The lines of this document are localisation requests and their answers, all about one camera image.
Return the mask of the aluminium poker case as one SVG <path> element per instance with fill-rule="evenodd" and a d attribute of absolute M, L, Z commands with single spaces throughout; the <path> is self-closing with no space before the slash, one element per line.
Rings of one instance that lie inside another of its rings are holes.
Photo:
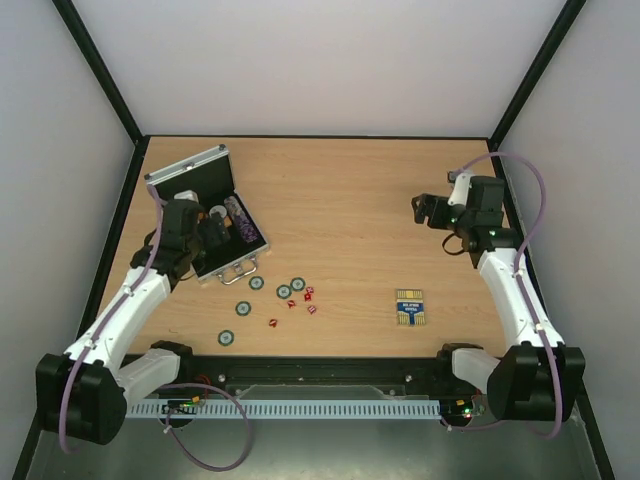
<path fill-rule="evenodd" d="M 261 238 L 246 243 L 228 213 L 224 220 L 231 235 L 231 251 L 205 258 L 200 257 L 200 252 L 193 259 L 192 268 L 201 283 L 216 278 L 224 285 L 231 285 L 255 274 L 258 255 L 266 251 L 269 244 L 236 189 L 230 151 L 226 145 L 217 145 L 148 173 L 145 182 L 154 186 L 159 197 L 165 201 L 197 201 L 206 210 L 207 216 L 212 206 L 224 205 L 227 197 L 235 196 L 249 214 Z"/>

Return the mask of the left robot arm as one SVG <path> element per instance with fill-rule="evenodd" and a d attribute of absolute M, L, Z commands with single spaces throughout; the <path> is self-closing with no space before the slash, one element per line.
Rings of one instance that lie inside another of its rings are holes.
<path fill-rule="evenodd" d="M 46 354 L 36 366 L 37 416 L 69 453 L 70 439 L 109 443 L 128 410 L 175 380 L 180 357 L 153 348 L 129 365 L 122 362 L 153 311 L 173 292 L 203 249 L 197 202 L 174 199 L 157 205 L 152 242 L 134 254 L 117 294 L 89 329 L 63 354 Z"/>

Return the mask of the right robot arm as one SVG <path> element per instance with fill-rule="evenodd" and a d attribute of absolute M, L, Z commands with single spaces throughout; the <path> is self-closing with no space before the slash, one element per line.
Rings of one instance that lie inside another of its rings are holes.
<path fill-rule="evenodd" d="M 436 379 L 455 392 L 467 383 L 486 396 L 498 420 L 564 422 L 586 361 L 553 327 L 532 284 L 517 232 L 503 224 L 503 180 L 459 173 L 449 196 L 411 201 L 414 221 L 447 230 L 487 285 L 506 342 L 501 358 L 471 344 L 446 344 Z"/>

